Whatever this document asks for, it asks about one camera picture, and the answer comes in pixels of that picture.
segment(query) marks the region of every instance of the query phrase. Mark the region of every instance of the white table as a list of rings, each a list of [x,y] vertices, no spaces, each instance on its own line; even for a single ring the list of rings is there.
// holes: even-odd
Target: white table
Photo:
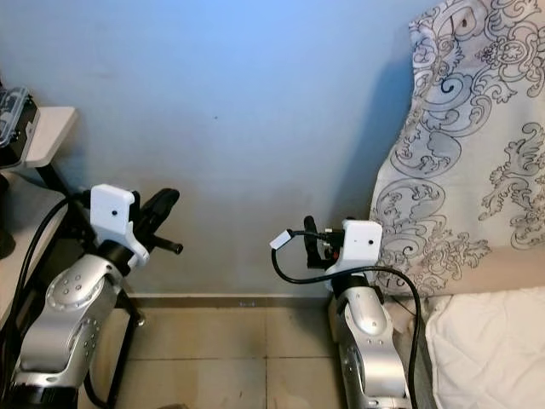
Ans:
[[[38,109],[40,118],[34,137],[25,161],[17,169],[49,164],[77,118],[76,109],[72,107]],[[20,268],[32,237],[45,215],[64,197],[61,193],[36,186],[14,173],[3,171],[3,175],[8,179],[9,189],[5,197],[2,197],[0,220],[5,221],[5,230],[14,237],[15,249],[8,257],[0,259],[0,328],[11,308]],[[32,271],[65,213],[66,209],[57,213],[43,233],[34,252],[27,279],[32,276]]]

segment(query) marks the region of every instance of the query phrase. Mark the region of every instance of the light blue wall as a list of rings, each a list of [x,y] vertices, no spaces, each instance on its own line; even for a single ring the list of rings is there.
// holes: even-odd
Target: light blue wall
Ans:
[[[0,70],[81,118],[74,186],[182,192],[138,292],[321,294],[285,285],[267,243],[367,216],[408,109],[410,20],[434,0],[0,0]],[[295,248],[281,257],[304,274]]]

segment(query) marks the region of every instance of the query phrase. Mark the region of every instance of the white mattress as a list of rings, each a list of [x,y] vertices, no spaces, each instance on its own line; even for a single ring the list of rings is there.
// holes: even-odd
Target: white mattress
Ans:
[[[545,288],[442,297],[426,339],[438,409],[545,408]]]

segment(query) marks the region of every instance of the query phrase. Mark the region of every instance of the beige tile floor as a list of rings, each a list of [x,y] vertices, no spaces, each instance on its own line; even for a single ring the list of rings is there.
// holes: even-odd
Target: beige tile floor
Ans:
[[[150,308],[138,328],[117,409],[342,409],[325,311],[310,308]],[[103,331],[94,382],[108,385],[118,349]],[[84,394],[80,408],[92,405]]]

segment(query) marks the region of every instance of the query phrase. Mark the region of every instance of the baseboard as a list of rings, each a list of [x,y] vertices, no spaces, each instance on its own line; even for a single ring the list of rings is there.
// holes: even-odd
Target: baseboard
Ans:
[[[329,297],[262,294],[129,294],[140,308],[327,308]]]

